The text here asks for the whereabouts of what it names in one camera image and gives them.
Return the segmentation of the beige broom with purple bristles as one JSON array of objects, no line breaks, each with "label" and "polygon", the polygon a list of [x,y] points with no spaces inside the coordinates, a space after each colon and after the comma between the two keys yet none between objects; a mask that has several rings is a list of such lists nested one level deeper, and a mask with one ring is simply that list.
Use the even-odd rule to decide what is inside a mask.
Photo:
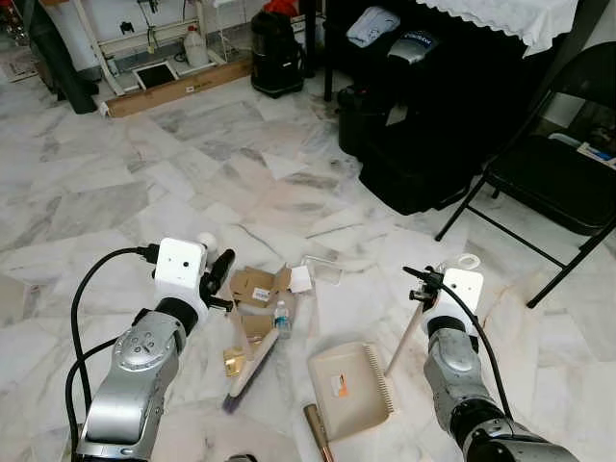
[{"label": "beige broom with purple bristles", "polygon": [[[207,277],[212,277],[212,264],[219,257],[221,252],[218,246],[218,239],[215,235],[208,232],[198,234],[198,241],[202,242],[207,247],[207,256],[212,259],[210,269],[207,271]],[[219,292],[220,298],[232,300],[232,296],[229,291],[230,277],[233,276],[232,269],[229,270],[227,280],[223,282],[223,290]],[[290,295],[290,292],[285,296],[282,296],[282,300],[286,300],[290,304],[290,313],[294,310],[291,308],[291,304],[294,303],[294,297]],[[243,396],[249,388],[252,379],[258,375],[266,364],[266,358],[270,356],[270,352],[273,351],[274,344],[280,339],[280,334],[276,329],[269,332],[263,340],[260,342],[247,342],[244,338],[244,334],[241,327],[241,314],[271,314],[273,316],[274,305],[270,308],[259,309],[252,308],[249,305],[241,305],[235,302],[235,308],[233,311],[227,312],[227,318],[232,322],[235,330],[235,342],[234,349],[245,352],[246,362],[244,370],[239,375],[234,375],[233,382],[230,384],[227,397],[224,398],[221,404],[221,409],[225,413],[232,414],[241,406]]]}]

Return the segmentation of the beige long-handled dustpan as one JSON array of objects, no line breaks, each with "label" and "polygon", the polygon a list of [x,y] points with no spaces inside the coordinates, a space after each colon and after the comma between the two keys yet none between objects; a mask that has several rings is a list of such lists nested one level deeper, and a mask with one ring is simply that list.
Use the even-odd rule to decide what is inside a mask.
[{"label": "beige long-handled dustpan", "polygon": [[[444,277],[445,269],[476,271],[478,256],[461,254],[447,259],[441,266],[427,270],[427,274]],[[437,418],[449,425],[453,410],[470,398],[489,399],[481,381],[481,360],[478,355],[478,330],[471,317],[459,320],[444,316],[436,308],[441,290],[462,300],[448,287],[440,286],[440,293],[431,309],[418,305],[412,321],[403,331],[400,343],[412,339],[415,330],[428,338],[425,374],[434,392]],[[308,369],[326,428],[329,443],[339,443],[347,437],[362,434],[387,422],[395,413],[395,397],[389,388],[387,375],[396,368],[399,357],[383,361],[374,344],[351,342],[335,345],[309,358]]]}]

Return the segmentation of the brown cardboard box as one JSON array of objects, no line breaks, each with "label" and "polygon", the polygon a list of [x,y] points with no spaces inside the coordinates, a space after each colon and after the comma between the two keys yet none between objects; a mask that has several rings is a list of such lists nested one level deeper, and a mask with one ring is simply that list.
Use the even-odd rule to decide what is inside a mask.
[{"label": "brown cardboard box", "polygon": [[283,266],[277,273],[246,266],[230,277],[230,298],[252,308],[270,308],[289,293],[291,277],[292,269],[289,266]]}]

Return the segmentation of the small brown cardboard piece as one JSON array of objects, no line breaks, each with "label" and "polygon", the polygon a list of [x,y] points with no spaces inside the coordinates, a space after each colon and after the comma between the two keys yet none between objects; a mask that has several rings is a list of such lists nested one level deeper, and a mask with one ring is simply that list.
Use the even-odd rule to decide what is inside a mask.
[{"label": "small brown cardboard piece", "polygon": [[274,330],[271,314],[241,314],[241,327],[247,342],[260,342]]}]

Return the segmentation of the small plastic water bottle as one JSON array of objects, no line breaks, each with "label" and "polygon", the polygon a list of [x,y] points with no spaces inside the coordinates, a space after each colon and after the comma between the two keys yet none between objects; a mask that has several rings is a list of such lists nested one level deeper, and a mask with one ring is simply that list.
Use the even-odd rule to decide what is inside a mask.
[{"label": "small plastic water bottle", "polygon": [[292,333],[290,304],[286,300],[277,300],[273,308],[273,325],[280,338],[290,338]]}]

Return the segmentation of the shiny gold box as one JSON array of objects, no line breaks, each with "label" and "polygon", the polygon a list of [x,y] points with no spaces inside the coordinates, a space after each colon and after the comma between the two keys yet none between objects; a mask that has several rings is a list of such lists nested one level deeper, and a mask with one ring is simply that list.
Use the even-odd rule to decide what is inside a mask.
[{"label": "shiny gold box", "polygon": [[228,348],[228,350],[223,352],[223,362],[225,375],[228,375],[228,377],[239,375],[244,370],[246,362],[245,352]]}]

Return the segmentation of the small white box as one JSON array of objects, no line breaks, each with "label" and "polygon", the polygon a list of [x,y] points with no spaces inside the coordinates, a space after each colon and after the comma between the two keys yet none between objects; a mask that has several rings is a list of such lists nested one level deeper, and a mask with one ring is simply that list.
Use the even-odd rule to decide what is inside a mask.
[{"label": "small white box", "polygon": [[289,291],[291,294],[304,294],[313,289],[311,270],[308,266],[290,268]]}]

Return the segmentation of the clear plastic container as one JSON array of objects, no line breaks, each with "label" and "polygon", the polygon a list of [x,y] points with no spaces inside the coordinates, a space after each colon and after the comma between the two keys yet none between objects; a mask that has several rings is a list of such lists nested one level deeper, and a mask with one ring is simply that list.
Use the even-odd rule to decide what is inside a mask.
[{"label": "clear plastic container", "polygon": [[312,278],[314,286],[321,285],[321,283],[338,286],[345,273],[345,269],[336,264],[335,261],[317,258],[317,256],[304,256],[300,264],[308,269],[309,277]]}]

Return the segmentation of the large black bag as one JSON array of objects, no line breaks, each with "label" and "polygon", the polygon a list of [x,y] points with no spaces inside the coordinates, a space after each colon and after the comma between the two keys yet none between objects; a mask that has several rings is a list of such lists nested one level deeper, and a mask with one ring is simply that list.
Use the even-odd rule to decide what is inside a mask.
[{"label": "large black bag", "polygon": [[357,159],[362,185],[401,215],[440,210],[509,141],[533,90],[524,46],[447,40],[413,65],[378,59],[370,86],[392,100],[386,124]]}]

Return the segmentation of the black folding chair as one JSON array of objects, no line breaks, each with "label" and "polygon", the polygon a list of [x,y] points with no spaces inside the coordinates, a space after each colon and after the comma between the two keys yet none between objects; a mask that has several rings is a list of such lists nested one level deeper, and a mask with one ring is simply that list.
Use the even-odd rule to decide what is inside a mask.
[{"label": "black folding chair", "polygon": [[[569,59],[563,69],[551,79],[549,90],[599,104],[607,109],[616,107],[616,42],[590,45]],[[471,206],[485,185],[496,193],[504,193],[529,210],[540,213],[559,227],[588,238],[568,263],[563,263],[507,229],[493,218]],[[542,258],[558,265],[560,272],[528,301],[526,307],[536,308],[546,295],[558,286],[611,233],[616,219],[616,171],[600,160],[586,157],[563,141],[521,133],[481,171],[479,180],[467,190],[461,204],[434,237],[441,241],[465,211],[475,213],[516,242],[536,251]]]}]

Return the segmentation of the brown metallic tube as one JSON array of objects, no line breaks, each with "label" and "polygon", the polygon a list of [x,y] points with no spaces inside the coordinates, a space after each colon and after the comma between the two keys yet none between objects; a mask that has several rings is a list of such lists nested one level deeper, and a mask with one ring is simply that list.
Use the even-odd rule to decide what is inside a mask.
[{"label": "brown metallic tube", "polygon": [[329,440],[327,440],[326,428],[322,421],[320,409],[315,403],[309,403],[303,406],[303,414],[305,422],[311,428],[314,444],[320,451],[322,462],[335,462],[333,452],[329,447]]}]

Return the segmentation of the long wooden plank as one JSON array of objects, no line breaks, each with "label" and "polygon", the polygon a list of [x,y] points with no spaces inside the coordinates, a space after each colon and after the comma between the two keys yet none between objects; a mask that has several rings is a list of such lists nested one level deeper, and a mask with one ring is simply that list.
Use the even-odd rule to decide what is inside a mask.
[{"label": "long wooden plank", "polygon": [[167,102],[175,101],[177,98],[194,95],[227,84],[229,81],[242,79],[249,75],[251,70],[251,59],[210,67],[210,69],[198,71],[190,76],[182,76],[180,79],[159,85],[159,87],[111,98],[104,105],[104,115],[111,118],[128,117],[137,112],[154,109]]}]

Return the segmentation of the small black bag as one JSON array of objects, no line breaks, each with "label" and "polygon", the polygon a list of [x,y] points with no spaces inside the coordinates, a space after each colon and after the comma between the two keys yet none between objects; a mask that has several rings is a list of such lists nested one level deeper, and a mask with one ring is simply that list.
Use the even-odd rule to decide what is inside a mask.
[{"label": "small black bag", "polygon": [[392,100],[373,88],[351,85],[336,93],[336,102],[340,149],[364,159],[371,151],[370,138],[386,124]]}]

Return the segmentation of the black tray with white rim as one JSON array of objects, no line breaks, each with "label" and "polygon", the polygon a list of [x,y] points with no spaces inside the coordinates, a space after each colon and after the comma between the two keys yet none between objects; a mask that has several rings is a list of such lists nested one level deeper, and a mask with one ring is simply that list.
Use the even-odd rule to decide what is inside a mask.
[{"label": "black tray with white rim", "polygon": [[179,79],[179,74],[167,61],[133,67],[132,73],[141,90],[161,87]]}]

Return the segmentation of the blue white packet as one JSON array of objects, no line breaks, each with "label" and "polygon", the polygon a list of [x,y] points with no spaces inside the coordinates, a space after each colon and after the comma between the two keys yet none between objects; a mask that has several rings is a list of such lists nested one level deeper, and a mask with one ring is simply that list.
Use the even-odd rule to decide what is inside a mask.
[{"label": "blue white packet", "polygon": [[577,153],[584,154],[585,157],[589,157],[593,160],[603,163],[608,167],[615,167],[615,157],[611,151],[601,150],[597,146],[593,146],[590,142],[582,142],[576,148]]}]

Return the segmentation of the white plastic jug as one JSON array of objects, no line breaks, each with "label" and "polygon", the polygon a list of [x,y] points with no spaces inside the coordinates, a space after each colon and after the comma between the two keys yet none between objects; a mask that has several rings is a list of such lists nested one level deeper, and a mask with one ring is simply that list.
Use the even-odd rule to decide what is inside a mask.
[{"label": "white plastic jug", "polygon": [[196,25],[189,25],[182,38],[185,61],[189,67],[203,67],[212,64],[208,54],[206,39]]}]

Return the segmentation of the black rolled mat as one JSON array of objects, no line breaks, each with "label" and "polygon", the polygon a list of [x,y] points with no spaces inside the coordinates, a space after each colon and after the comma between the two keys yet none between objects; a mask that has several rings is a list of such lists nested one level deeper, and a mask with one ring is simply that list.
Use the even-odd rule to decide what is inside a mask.
[{"label": "black rolled mat", "polygon": [[97,106],[92,96],[97,93],[97,86],[76,71],[63,37],[43,5],[39,0],[16,0],[16,5],[30,41],[48,66],[58,92],[70,102],[76,115],[95,112]]}]

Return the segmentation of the white lace tablecloth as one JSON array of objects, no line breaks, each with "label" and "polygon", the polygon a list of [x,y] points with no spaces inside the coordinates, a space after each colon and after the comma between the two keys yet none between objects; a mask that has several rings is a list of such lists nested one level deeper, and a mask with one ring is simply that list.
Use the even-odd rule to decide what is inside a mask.
[{"label": "white lace tablecloth", "polygon": [[579,0],[413,0],[465,19],[472,25],[516,37],[525,57],[549,50],[555,37],[572,30]]}]

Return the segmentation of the white metal rack frame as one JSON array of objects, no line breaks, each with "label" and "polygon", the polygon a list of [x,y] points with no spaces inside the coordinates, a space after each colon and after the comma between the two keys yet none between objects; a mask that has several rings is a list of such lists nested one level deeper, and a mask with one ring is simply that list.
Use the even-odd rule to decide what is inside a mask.
[{"label": "white metal rack frame", "polygon": [[202,37],[220,34],[225,30],[219,17],[220,9],[232,4],[245,5],[244,0],[96,0],[110,6],[119,6],[120,12],[112,16],[115,25],[131,22],[135,30],[119,32],[115,37],[101,38],[97,21],[87,6],[89,0],[66,0],[76,13],[76,19],[87,37],[90,52],[95,58],[98,71],[107,88],[115,96],[123,96],[132,87],[120,83],[124,59],[133,53],[144,53],[151,58],[158,56],[160,49],[181,45],[182,39],[193,28]]}]

